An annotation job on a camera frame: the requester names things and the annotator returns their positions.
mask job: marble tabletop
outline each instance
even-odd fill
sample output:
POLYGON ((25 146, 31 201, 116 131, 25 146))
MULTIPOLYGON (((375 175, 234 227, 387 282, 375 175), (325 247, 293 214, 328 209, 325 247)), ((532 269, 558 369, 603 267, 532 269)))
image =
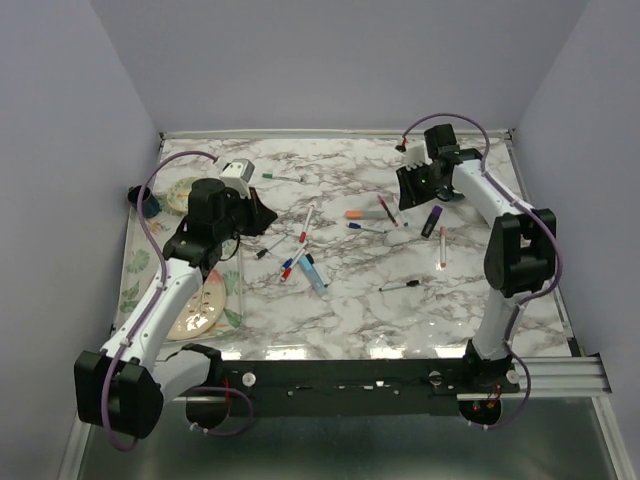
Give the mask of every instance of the marble tabletop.
MULTIPOLYGON (((464 148, 482 147, 477 137, 459 140, 464 148)), ((405 211, 408 228, 393 228, 388 219, 366 221, 391 229, 388 234, 346 227, 346 210, 379 209, 378 194, 390 203, 398 193, 395 170, 402 166, 402 155, 394 146, 394 140, 371 138, 165 141, 162 158, 198 149, 219 155, 220 162, 251 160, 256 167, 251 184, 279 216, 263 237, 242 239, 242 325, 231 335, 200 343, 222 350, 224 358, 243 360, 462 355, 480 324, 489 291, 483 258, 490 229, 476 209, 467 200, 432 201, 405 211), (261 178, 266 172, 302 176, 305 182, 261 178), (299 267, 287 282, 278 278, 280 265, 298 246, 297 235, 313 202, 318 209, 308 250, 332 279, 323 298, 299 267), (429 240, 420 236, 436 204, 443 207, 439 226, 448 231, 444 269, 438 268, 437 234, 429 240), (257 260, 255 253, 283 233, 290 237, 257 260), (386 283, 413 279, 422 285, 378 291, 386 283)), ((488 166, 519 193, 503 140, 492 140, 488 166)), ((158 174, 154 191, 166 192, 183 177, 216 177, 219 171, 220 165, 205 158, 179 159, 158 174)), ((514 349, 526 357, 570 354, 552 296, 529 305, 514 349)))

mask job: gray wall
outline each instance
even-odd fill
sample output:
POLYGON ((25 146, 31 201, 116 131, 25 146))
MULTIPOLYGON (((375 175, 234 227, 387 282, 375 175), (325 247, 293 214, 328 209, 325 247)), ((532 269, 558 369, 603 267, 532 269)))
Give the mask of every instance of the gray wall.
POLYGON ((0 478, 56 478, 157 134, 86 0, 0 7, 0 478))
POLYGON ((558 215, 571 323, 600 352, 640 471, 640 3, 591 0, 520 122, 536 203, 558 215))
POLYGON ((163 131, 512 127, 586 0, 91 0, 163 131))

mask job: screw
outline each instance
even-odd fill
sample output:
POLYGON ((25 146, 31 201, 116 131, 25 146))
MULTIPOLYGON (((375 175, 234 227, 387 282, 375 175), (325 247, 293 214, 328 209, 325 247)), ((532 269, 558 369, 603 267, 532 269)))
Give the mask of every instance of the screw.
POLYGON ((509 370, 506 377, 507 381, 513 385, 518 384, 518 382, 520 381, 520 375, 518 375, 518 372, 516 372, 515 370, 509 370))
POLYGON ((253 387, 256 384, 256 376, 251 372, 245 373, 242 376, 242 384, 245 387, 253 387))
POLYGON ((440 372, 437 371, 433 371, 429 374, 429 381, 431 382, 431 385, 433 385, 434 387, 437 387, 438 385, 442 384, 442 374, 440 372))

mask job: pen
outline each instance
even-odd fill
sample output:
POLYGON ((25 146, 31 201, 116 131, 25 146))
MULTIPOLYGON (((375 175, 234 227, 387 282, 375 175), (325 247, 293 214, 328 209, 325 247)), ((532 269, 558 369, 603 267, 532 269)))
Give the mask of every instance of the pen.
POLYGON ((322 280, 322 284, 325 287, 328 287, 329 284, 331 283, 331 279, 327 276, 326 273, 324 273, 324 270, 322 268, 320 268, 320 266, 313 260, 313 257, 311 256, 310 253, 307 253, 305 255, 305 257, 307 257, 307 260, 309 260, 309 263, 311 263, 311 265, 313 265, 313 269, 318 274, 318 277, 320 277, 320 280, 322 280))
POLYGON ((367 232, 374 232, 374 233, 389 233, 388 230, 383 230, 382 228, 376 228, 376 227, 363 227, 362 225, 360 225, 359 223, 353 223, 353 222, 349 222, 347 224, 347 227, 349 228, 353 228, 354 230, 365 230, 367 232))
POLYGON ((284 262, 282 264, 282 270, 286 270, 289 267, 293 266, 293 259, 296 258, 298 256, 298 254, 300 252, 302 252, 302 250, 305 249, 305 247, 309 244, 309 242, 307 242, 306 240, 304 241, 304 243, 302 245, 300 245, 300 247, 298 248, 298 250, 296 250, 296 253, 293 254, 293 257, 291 257, 289 260, 287 260, 286 262, 284 262))
POLYGON ((409 280, 405 283, 389 283, 378 289, 379 292, 388 292, 389 290, 398 290, 399 288, 416 287, 420 285, 420 280, 409 280))
POLYGON ((405 227, 409 226, 409 222, 407 222, 406 217, 404 216, 404 213, 402 213, 402 210, 400 210, 400 200, 398 199, 398 197, 396 197, 395 195, 393 196, 393 201, 395 202, 396 206, 398 207, 398 217, 400 217, 400 221, 402 222, 402 225, 405 227))
POLYGON ((441 213, 442 207, 438 205, 433 207, 429 218, 427 218, 427 223, 425 223, 424 227, 422 227, 422 232, 420 233, 420 235, 422 235, 424 238, 429 238, 431 236, 433 229, 436 228, 436 223, 438 223, 438 219, 440 218, 441 213))
POLYGON ((285 238, 287 238, 286 235, 283 235, 282 237, 280 237, 278 240, 276 240, 275 242, 273 242, 269 247, 267 248, 263 248, 262 250, 260 250, 258 253, 256 253, 256 257, 258 257, 258 260, 260 260, 262 257, 264 257, 268 252, 270 252, 271 250, 273 250, 280 242, 282 242, 285 238))
POLYGON ((304 227, 302 227, 302 233, 300 234, 300 243, 304 242, 304 239, 307 238, 307 229, 309 228, 309 222, 311 221, 311 215, 313 215, 313 210, 315 209, 315 205, 311 205, 309 207, 309 213, 307 213, 307 219, 304 222, 304 227))
POLYGON ((393 218, 393 215, 391 214, 389 207, 387 207, 387 204, 385 203, 384 198, 382 198, 382 195, 378 195, 378 201, 380 202, 380 205, 382 205, 382 208, 384 208, 384 211, 387 212, 387 216, 389 217, 389 220, 391 220, 391 222, 393 223, 393 226, 397 227, 398 222, 396 222, 396 219, 393 218))
POLYGON ((291 262, 291 266, 287 267, 285 269, 284 272, 282 272, 282 276, 280 277, 280 281, 284 282, 287 278, 289 278, 289 275, 291 275, 291 271, 293 270, 293 267, 296 266, 296 263, 298 263, 300 261, 300 259, 303 257, 305 253, 304 248, 302 250, 300 250, 299 253, 296 254, 295 257, 293 257, 293 261, 291 262))
POLYGON ((284 175, 274 175, 273 173, 263 173, 262 178, 270 178, 272 180, 289 180, 290 182, 302 183, 302 177, 286 177, 284 175))
POLYGON ((387 213, 382 210, 347 210, 344 216, 348 220, 382 220, 387 218, 387 213))
POLYGON ((447 229, 440 227, 440 268, 447 266, 447 246, 445 244, 446 235, 447 229))

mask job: wire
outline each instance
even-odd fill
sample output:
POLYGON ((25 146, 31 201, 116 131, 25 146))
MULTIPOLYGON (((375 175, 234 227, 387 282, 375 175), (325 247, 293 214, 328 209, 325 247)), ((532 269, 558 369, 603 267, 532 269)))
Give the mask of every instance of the wire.
POLYGON ((212 437, 233 437, 235 435, 238 435, 239 433, 244 432, 253 423, 253 403, 251 402, 251 399, 247 397, 244 393, 242 393, 240 390, 236 390, 235 388, 229 388, 229 387, 195 387, 195 388, 192 388, 191 390, 200 391, 200 392, 218 392, 218 393, 224 393, 225 395, 227 394, 236 395, 242 398, 247 404, 247 407, 249 408, 249 418, 242 426, 236 428, 235 430, 219 432, 216 430, 209 430, 207 428, 202 428, 197 423, 194 423, 191 425, 191 428, 193 428, 194 430, 203 432, 206 435, 211 435, 212 437))
POLYGON ((227 258, 221 258, 220 259, 221 262, 226 262, 227 260, 231 260, 233 257, 236 256, 236 253, 238 253, 238 249, 240 248, 240 234, 236 232, 234 235, 236 239, 236 248, 233 250, 233 253, 229 255, 227 258))
POLYGON ((166 164, 168 164, 169 162, 172 162, 180 157, 184 157, 187 155, 202 155, 204 157, 207 157, 213 160, 213 163, 218 161, 218 157, 211 155, 210 153, 207 153, 207 152, 201 152, 199 150, 187 150, 185 152, 179 152, 179 153, 170 155, 169 157, 164 159, 162 162, 160 162, 156 166, 156 168, 151 172, 151 175, 149 175, 149 178, 147 178, 147 180, 142 184, 140 188, 140 193, 138 194, 138 201, 136 203, 138 220, 140 221, 140 226, 142 227, 142 231, 144 232, 145 237, 147 237, 147 240, 149 240, 149 243, 153 247, 154 252, 158 256, 158 259, 160 260, 161 284, 158 285, 158 287, 156 288, 156 291, 151 297, 151 300, 149 300, 149 303, 144 307, 144 310, 138 317, 138 320, 136 320, 136 322, 131 327, 131 330, 129 330, 126 333, 124 337, 126 344, 121 345, 120 348, 117 350, 116 354, 111 359, 111 363, 107 368, 107 374, 105 375, 104 382, 102 384, 102 393, 100 395, 100 416, 102 418, 102 425, 107 432, 109 443, 111 443, 111 445, 114 448, 116 448, 117 450, 120 450, 121 452, 132 451, 136 447, 138 443, 138 439, 134 438, 131 444, 124 445, 120 443, 120 440, 118 440, 118 437, 116 437, 113 429, 111 428, 111 420, 109 419, 109 390, 111 388, 111 380, 113 379, 113 376, 116 371, 116 367, 118 366, 118 362, 122 358, 122 355, 124 355, 125 350, 131 346, 133 337, 138 332, 138 330, 146 320, 151 310, 153 310, 153 307, 155 307, 156 303, 158 303, 158 299, 160 298, 160 295, 162 294, 165 283, 167 281, 167 262, 162 255, 162 250, 160 249, 160 246, 153 238, 153 235, 151 234, 151 232, 149 231, 149 227, 147 226, 147 222, 145 221, 142 215, 142 200, 143 200, 144 192, 149 186, 149 183, 151 183, 151 180, 153 180, 153 177, 156 176, 156 174, 160 171, 160 169, 164 167, 166 164))
POLYGON ((515 208, 520 210, 522 213, 527 214, 536 223, 536 225, 540 227, 540 229, 544 232, 544 234, 547 236, 547 238, 551 242, 551 245, 553 246, 553 250, 557 258, 556 273, 551 283, 547 286, 547 288, 539 292, 531 293, 530 295, 527 295, 526 297, 523 297, 518 302, 516 302, 516 305, 513 311, 511 312, 511 316, 509 317, 509 320, 507 322, 507 327, 505 329, 502 342, 505 350, 513 358, 515 358, 516 361, 522 366, 522 369, 524 370, 525 376, 527 378, 527 386, 525 389, 525 394, 522 399, 522 402, 520 402, 520 405, 518 405, 518 408, 515 410, 515 412, 509 415, 509 417, 506 420, 496 423, 495 425, 482 425, 482 427, 487 430, 494 430, 496 428, 503 427, 513 422, 522 413, 522 411, 524 410, 524 407, 527 405, 527 402, 529 401, 529 397, 531 396, 531 373, 529 372, 529 368, 524 363, 522 358, 520 358, 511 348, 511 340, 510 340, 511 333, 513 332, 513 328, 515 326, 516 320, 518 319, 518 315, 522 311, 522 307, 526 305, 528 302, 530 302, 531 300, 547 295, 558 286, 558 284, 560 283, 560 278, 562 277, 562 271, 564 268, 563 257, 562 257, 562 252, 560 251, 560 246, 558 245, 558 242, 556 241, 556 238, 551 232, 551 230, 549 230, 549 227, 547 227, 544 224, 544 222, 536 214, 534 214, 530 209, 528 209, 522 203, 520 203, 521 200, 518 197, 516 197, 515 195, 511 195, 511 193, 509 193, 509 191, 505 187, 503 187, 502 184, 498 180, 496 180, 491 175, 491 173, 489 173, 489 171, 487 170, 487 157, 489 156, 489 150, 491 149, 491 141, 489 140, 489 134, 487 133, 487 131, 478 122, 476 122, 475 120, 469 117, 465 117, 464 115, 459 115, 457 113, 434 113, 433 115, 427 115, 426 117, 422 117, 421 119, 416 120, 409 128, 407 128, 402 134, 403 141, 406 142, 407 135, 415 127, 417 127, 423 122, 426 122, 427 120, 431 120, 433 118, 438 118, 438 117, 459 118, 461 120, 471 123, 478 130, 480 130, 480 132, 482 133, 482 136, 484 137, 484 142, 485 142, 484 152, 482 153, 482 158, 480 159, 480 171, 482 172, 482 176, 486 178, 487 181, 509 203, 511 203, 515 208))

